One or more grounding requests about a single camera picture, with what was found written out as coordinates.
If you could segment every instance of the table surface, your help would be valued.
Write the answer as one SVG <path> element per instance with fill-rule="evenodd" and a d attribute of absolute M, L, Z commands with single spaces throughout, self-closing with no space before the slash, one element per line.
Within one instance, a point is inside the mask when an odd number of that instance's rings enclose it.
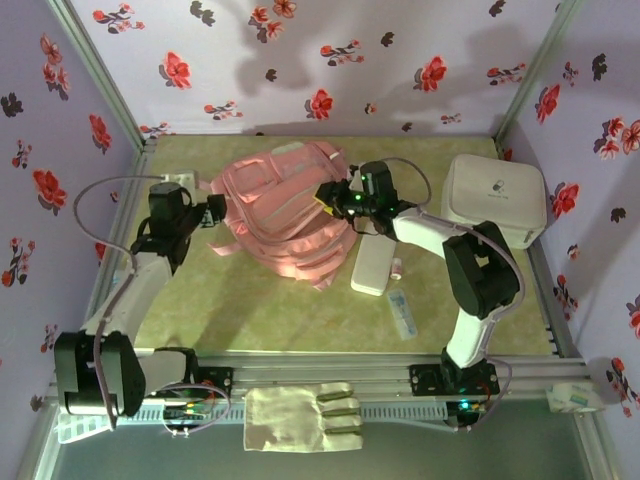
<path fill-rule="evenodd" d="M 197 170 L 201 178 L 211 179 L 234 159 L 304 140 L 307 138 L 164 136 L 158 142 L 149 173 L 189 168 Z M 433 200 L 427 210 L 435 214 L 440 213 L 441 187 L 457 154 L 496 158 L 493 141 L 484 137 L 323 140 L 344 148 L 350 163 L 390 156 L 414 161 L 432 183 Z M 390 169 L 401 198 L 414 202 L 425 198 L 425 186 L 410 167 L 393 162 Z M 148 213 L 144 195 L 135 225 Z M 224 225 L 194 232 L 184 264 L 151 305 L 136 347 L 185 346 L 195 348 L 200 355 L 225 350 L 439 353 L 453 333 L 458 306 L 450 291 L 445 263 L 418 247 L 397 246 L 396 256 L 403 261 L 404 274 L 388 286 L 404 290 L 418 328 L 415 338 L 402 341 L 386 296 L 374 297 L 350 287 L 358 244 L 333 285 L 318 292 L 304 281 L 277 276 L 245 252 L 221 258 L 207 247 L 208 242 L 225 244 L 232 240 Z M 526 254 L 513 253 L 524 272 L 527 295 L 522 307 L 497 326 L 490 352 L 549 355 Z"/>

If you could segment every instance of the pink backpack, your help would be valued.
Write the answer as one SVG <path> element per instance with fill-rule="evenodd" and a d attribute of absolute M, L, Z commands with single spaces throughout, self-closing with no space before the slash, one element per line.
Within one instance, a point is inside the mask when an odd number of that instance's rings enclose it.
<path fill-rule="evenodd" d="M 321 183 L 346 173 L 342 151 L 326 142 L 296 142 L 231 163 L 199 186 L 225 195 L 224 222 L 237 243 L 209 246 L 220 256 L 244 249 L 281 276 L 328 287 L 357 234 L 324 212 L 314 195 Z"/>

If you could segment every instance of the floral wallpaper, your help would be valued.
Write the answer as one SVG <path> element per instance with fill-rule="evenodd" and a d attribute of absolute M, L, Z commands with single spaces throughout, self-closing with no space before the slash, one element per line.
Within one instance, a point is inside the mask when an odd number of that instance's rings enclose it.
<path fill-rule="evenodd" d="M 636 0 L 585 2 L 505 142 L 544 173 L 549 293 L 610 404 L 625 478 L 640 472 L 639 22 Z"/>
<path fill-rule="evenodd" d="M 558 0 L 71 3 L 144 136 L 420 136 L 494 134 Z"/>
<path fill-rule="evenodd" d="M 0 17 L 0 57 L 11 65 L 0 75 L 0 477 L 9 479 L 52 378 L 55 340 L 82 325 L 103 253 L 71 204 L 88 183 L 126 173 L 134 150 L 46 2 L 6 0 Z M 98 188 L 80 205 L 99 235 L 119 190 Z"/>

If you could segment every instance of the lid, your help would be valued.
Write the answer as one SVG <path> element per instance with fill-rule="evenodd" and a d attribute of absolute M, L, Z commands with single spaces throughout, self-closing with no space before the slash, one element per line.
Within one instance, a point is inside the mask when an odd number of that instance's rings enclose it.
<path fill-rule="evenodd" d="M 459 217 L 515 229 L 546 226 L 544 179 L 535 167 L 463 154 L 453 159 L 449 182 L 449 208 Z"/>

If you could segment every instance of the white storage box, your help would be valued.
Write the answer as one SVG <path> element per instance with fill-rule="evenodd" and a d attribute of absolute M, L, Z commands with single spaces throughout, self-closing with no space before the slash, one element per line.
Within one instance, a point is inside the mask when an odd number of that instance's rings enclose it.
<path fill-rule="evenodd" d="M 442 216 L 472 225 L 492 221 L 509 248 L 525 249 L 547 225 L 544 179 L 530 165 L 458 155 L 443 187 Z"/>

